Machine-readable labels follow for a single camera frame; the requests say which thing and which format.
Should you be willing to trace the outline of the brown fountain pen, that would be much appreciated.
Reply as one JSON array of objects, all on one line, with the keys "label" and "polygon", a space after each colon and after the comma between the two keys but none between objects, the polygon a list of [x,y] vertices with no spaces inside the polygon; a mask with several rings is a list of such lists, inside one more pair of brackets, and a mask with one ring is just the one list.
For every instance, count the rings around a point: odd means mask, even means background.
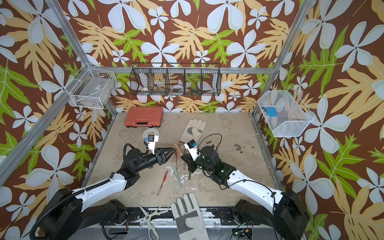
[{"label": "brown fountain pen", "polygon": [[179,156],[182,156],[183,155],[183,152],[181,151],[179,145],[177,143],[174,143],[174,148],[176,150],[176,152],[178,153]]}]

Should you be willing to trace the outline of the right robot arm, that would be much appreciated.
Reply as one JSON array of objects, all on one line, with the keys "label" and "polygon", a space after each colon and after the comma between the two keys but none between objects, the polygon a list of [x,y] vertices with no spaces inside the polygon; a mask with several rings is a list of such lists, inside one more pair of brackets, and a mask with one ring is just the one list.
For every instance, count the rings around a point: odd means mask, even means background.
[{"label": "right robot arm", "polygon": [[199,148],[191,140],[184,144],[188,154],[182,156],[189,172],[200,169],[224,189],[238,191],[256,203],[240,200],[233,208],[237,223],[255,223],[271,226],[285,240],[300,240],[310,215],[297,193],[285,192],[265,186],[244,175],[235,167],[222,162],[215,146]]}]

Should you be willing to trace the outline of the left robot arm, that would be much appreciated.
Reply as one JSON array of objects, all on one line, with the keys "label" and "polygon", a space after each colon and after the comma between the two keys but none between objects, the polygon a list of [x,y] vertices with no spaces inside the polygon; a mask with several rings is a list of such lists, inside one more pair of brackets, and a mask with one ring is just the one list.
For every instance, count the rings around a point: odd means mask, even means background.
[{"label": "left robot arm", "polygon": [[108,196],[132,187],[140,178],[139,172],[154,165],[165,164],[176,152],[175,148],[156,148],[142,153],[131,144],[125,144],[121,168],[110,177],[88,187],[55,193],[29,232],[31,240],[37,240],[42,231],[43,240],[67,240],[83,228],[105,222],[122,223],[126,218],[126,206],[117,200],[95,204]]}]

